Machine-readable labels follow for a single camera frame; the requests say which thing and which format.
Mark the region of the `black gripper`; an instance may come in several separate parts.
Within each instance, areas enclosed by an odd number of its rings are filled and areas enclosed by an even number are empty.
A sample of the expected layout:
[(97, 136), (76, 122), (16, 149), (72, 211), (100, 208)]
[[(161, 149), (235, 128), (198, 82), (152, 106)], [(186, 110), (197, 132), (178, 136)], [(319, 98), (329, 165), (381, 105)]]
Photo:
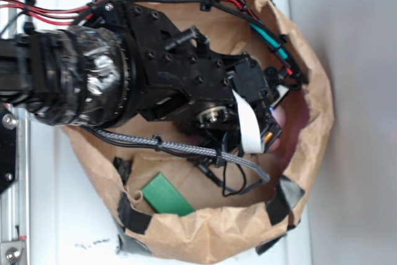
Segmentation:
[(214, 141), (232, 135), (245, 153), (268, 150), (281, 129), (272, 115), (278, 72), (247, 54), (224, 55), (197, 28), (179, 30), (162, 12), (123, 2), (131, 61), (128, 112), (148, 121), (190, 122)]

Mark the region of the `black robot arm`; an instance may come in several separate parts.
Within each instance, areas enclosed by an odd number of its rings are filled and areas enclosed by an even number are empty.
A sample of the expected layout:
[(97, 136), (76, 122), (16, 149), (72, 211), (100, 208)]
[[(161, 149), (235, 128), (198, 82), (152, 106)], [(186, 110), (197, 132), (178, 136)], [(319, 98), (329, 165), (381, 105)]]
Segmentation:
[(1, 40), (1, 101), (48, 125), (114, 128), (141, 115), (263, 153), (282, 133), (277, 80), (276, 69), (216, 53), (196, 27), (131, 1), (96, 6), (83, 25)]

